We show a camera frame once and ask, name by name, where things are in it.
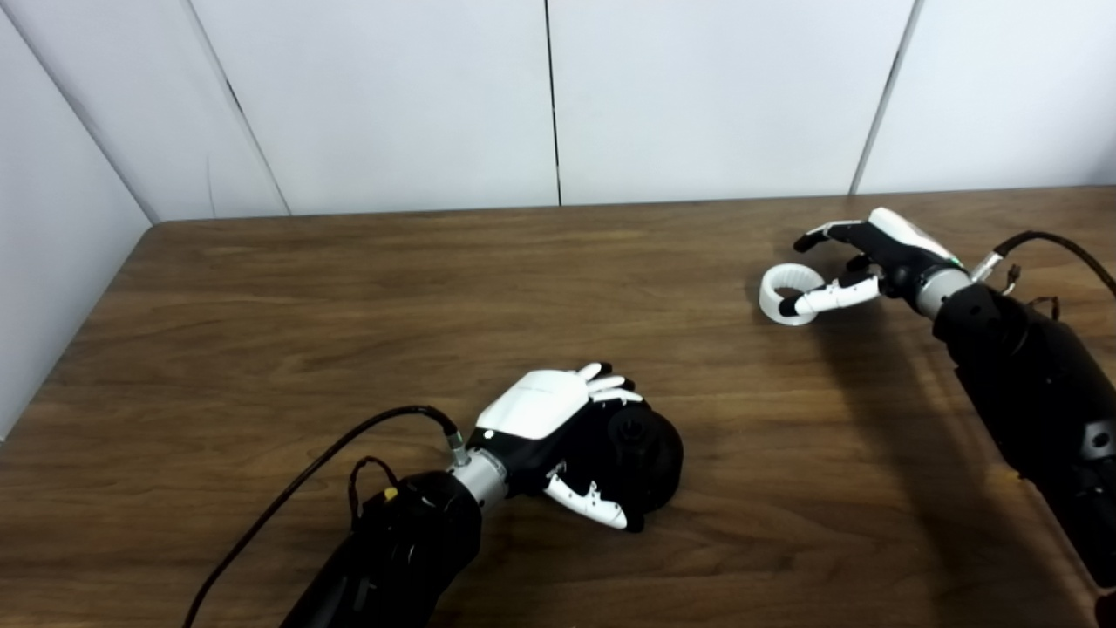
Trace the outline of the white and black left hand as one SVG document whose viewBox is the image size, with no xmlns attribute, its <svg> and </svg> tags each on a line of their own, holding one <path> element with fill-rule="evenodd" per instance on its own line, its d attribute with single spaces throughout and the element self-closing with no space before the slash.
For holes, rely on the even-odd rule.
<svg viewBox="0 0 1116 628">
<path fill-rule="evenodd" d="M 650 403 L 607 363 L 528 371 L 479 414 L 454 477 L 483 514 L 507 497 L 543 494 L 594 522 L 637 533 L 644 516 L 605 496 L 602 470 L 568 481 L 574 458 L 591 453 L 622 410 L 650 410 Z"/>
</svg>

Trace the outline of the white and black right hand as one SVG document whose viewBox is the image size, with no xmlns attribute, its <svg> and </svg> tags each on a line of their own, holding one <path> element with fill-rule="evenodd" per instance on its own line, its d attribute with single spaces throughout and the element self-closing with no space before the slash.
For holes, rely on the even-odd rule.
<svg viewBox="0 0 1116 628">
<path fill-rule="evenodd" d="M 782 298 L 776 306 L 781 317 L 850 309 L 888 297 L 905 301 L 922 317 L 936 319 L 949 299 L 971 283 L 951 251 L 886 207 L 874 209 L 866 220 L 834 220 L 812 228 L 793 242 L 793 250 L 806 253 L 830 240 L 854 247 L 860 254 L 833 282 L 797 289 L 798 294 Z"/>
</svg>

